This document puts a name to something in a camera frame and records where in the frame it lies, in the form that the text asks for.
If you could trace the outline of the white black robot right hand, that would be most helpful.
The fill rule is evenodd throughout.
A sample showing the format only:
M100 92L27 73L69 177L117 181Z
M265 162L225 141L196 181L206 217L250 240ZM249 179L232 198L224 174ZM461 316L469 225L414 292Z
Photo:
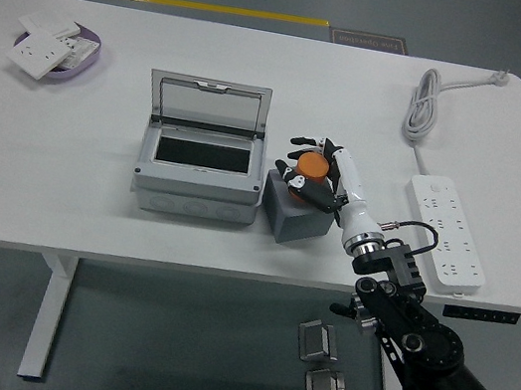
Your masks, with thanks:
M337 146L326 137L294 137L290 140L301 149L289 152L289 159L300 159L304 154L317 153L328 161L327 179L331 185L317 184L299 169L283 160L275 162L288 191L325 214L334 214L343 234L341 243L350 257L380 251L385 239L380 224L368 214L362 181L348 149Z

